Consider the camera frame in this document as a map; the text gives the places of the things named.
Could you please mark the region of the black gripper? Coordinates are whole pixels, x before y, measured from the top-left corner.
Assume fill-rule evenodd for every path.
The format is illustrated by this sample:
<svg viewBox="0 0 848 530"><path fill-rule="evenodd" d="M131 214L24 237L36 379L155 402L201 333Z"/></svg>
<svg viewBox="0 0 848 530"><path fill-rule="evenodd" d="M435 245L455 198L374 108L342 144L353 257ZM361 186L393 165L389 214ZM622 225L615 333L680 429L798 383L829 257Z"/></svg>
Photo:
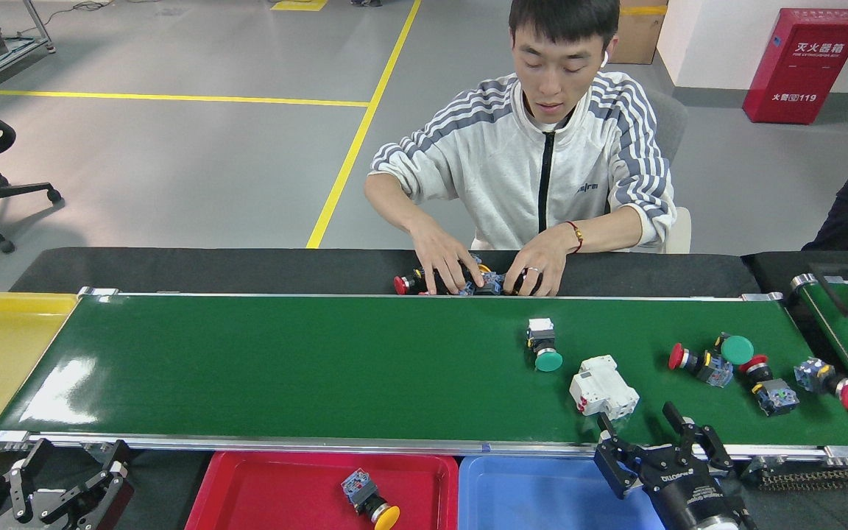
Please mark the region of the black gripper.
<svg viewBox="0 0 848 530"><path fill-rule="evenodd" d="M129 445L116 440L104 466L87 481L63 490L34 491L33 479L54 446L38 440L24 459L0 473L0 529L113 529L133 496Z"/></svg>
<svg viewBox="0 0 848 530"><path fill-rule="evenodd" d="M710 466L734 470L733 460L710 425L697 426L667 400L662 412L680 435L679 444L643 448L620 439L605 412L598 413L596 466L615 496L623 500L640 479L666 529L757 529L743 500L727 495L709 466L693 455L698 443ZM633 462L638 457L639 467Z"/></svg>

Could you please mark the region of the person's left hand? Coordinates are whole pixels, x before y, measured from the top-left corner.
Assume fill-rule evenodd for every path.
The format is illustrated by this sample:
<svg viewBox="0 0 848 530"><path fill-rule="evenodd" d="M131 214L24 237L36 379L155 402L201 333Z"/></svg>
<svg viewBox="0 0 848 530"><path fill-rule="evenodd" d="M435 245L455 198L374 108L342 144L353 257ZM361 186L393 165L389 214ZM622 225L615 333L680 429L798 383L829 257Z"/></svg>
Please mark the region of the person's left hand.
<svg viewBox="0 0 848 530"><path fill-rule="evenodd" d="M561 289L566 247L551 234L539 234L519 251L505 272L503 292L522 297L552 297Z"/></svg>

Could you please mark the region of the person's right hand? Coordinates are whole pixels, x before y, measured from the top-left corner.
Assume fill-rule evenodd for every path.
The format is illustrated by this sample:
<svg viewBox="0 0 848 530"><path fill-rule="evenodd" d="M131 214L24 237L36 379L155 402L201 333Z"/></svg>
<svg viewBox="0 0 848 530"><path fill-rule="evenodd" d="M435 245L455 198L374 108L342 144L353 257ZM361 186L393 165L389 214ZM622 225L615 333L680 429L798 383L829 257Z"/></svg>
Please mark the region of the person's right hand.
<svg viewBox="0 0 848 530"><path fill-rule="evenodd" d="M420 259L424 271L428 293L437 292L437 283L450 293L457 293L467 285L462 271L468 269L477 286L484 285L484 275L480 266L464 245L444 231L431 216L411 219L406 231L414 244L415 255Z"/></svg>

